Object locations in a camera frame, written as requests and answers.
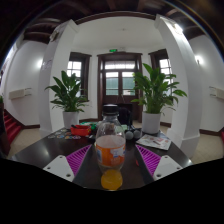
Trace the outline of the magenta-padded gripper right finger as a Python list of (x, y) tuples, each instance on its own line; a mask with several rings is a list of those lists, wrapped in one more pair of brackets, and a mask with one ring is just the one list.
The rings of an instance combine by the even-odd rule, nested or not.
[(140, 145), (136, 145), (136, 158), (144, 181), (160, 180), (182, 169), (168, 155), (159, 156)]

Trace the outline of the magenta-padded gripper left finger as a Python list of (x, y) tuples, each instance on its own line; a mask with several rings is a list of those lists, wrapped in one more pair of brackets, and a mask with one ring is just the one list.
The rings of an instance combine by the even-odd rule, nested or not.
[(59, 155), (44, 167), (45, 171), (72, 182), (92, 145), (84, 146), (68, 156)]

